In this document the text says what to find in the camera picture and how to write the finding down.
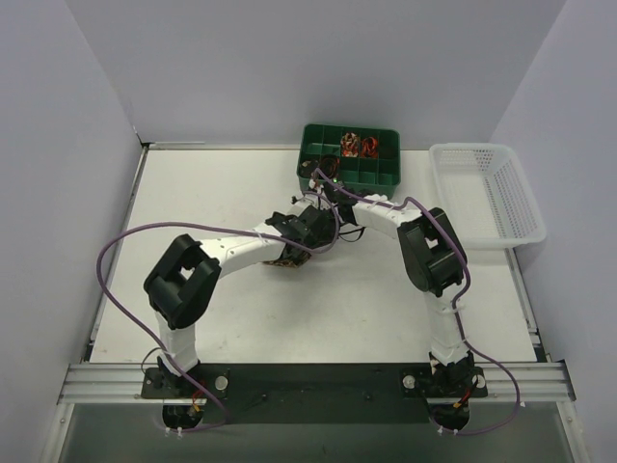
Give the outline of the aluminium front rail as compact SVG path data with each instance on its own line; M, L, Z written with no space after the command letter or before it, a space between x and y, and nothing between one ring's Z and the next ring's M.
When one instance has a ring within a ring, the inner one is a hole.
M564 363L508 363L507 371L488 363L483 368L488 399L505 403L515 396L513 380L524 402L573 401L575 391ZM74 364L68 367L60 404L137 404L144 375L137 364Z

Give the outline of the rolled dark brown tie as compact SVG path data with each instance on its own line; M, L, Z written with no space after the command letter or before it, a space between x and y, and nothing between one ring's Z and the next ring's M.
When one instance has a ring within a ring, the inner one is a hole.
M311 178L317 169L319 162L316 160L306 160L298 166L298 175L302 178Z

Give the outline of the rolled cream paisley tie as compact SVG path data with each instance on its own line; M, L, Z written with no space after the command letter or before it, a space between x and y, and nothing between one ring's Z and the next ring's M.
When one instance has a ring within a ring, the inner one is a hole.
M361 139L355 132L345 132L340 139L340 155L346 158L357 158L360 156Z

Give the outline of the paisley patterned necktie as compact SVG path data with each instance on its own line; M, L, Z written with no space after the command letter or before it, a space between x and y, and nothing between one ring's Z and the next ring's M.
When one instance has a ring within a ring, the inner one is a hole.
M296 256L280 257L273 260L265 260L262 262L264 265L282 267L282 268L300 268L307 263L311 258L311 254L301 253Z

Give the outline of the rolled red black tie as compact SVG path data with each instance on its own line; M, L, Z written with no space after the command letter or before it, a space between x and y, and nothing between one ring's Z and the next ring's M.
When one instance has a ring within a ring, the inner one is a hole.
M327 177L336 177L339 161L340 159L336 155L324 155L321 157L318 167Z

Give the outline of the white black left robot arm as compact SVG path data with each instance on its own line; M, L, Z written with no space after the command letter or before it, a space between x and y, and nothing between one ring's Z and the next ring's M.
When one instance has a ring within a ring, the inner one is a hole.
M205 313L218 282L257 263L301 266L314 249L328 249L339 229L337 215L311 201L279 212L243 231L196 240L185 233L174 239L144 282L156 312L164 352L159 367L179 377L199 364L195 325Z

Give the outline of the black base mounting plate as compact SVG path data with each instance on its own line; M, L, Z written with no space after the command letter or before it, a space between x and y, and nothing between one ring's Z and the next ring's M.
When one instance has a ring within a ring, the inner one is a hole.
M210 391L233 424L423 423L445 408L447 419L465 423L469 401L487 396L479 367L448 373L411 364L200 364L183 377L148 368L141 396L163 402L171 427L196 427L219 416Z

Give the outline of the rolled orange black tie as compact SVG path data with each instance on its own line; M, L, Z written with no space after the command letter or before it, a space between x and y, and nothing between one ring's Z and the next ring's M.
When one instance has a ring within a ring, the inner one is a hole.
M368 136L361 139L360 157L370 159L379 157L379 141L376 137Z

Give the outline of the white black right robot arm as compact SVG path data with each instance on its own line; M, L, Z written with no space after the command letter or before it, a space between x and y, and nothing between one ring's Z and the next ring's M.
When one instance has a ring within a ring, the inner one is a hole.
M356 194L327 182L327 198L343 221L364 227L399 242L406 273L424 294L430 327L429 363L433 382L443 389L460 387L473 377L473 357L452 307L466 291L467 256L449 219L438 207L423 212L411 202L392 203L379 194Z

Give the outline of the white perforated plastic basket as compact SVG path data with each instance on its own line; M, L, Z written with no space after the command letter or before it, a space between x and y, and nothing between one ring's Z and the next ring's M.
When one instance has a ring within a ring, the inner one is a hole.
M511 148L436 144L429 161L443 209L465 248L514 249L546 239L539 206Z

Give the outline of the green compartment organizer box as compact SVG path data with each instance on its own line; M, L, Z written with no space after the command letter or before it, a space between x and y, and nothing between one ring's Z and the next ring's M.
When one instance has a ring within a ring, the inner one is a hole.
M355 132L360 139L373 136L379 141L379 157L346 158L340 155L340 139L345 132ZM367 190L391 198L401 181L400 136L394 129L309 123L304 127L296 175L300 188L309 189L311 178L298 175L298 166L306 160L320 161L324 155L339 157L338 182L355 190Z

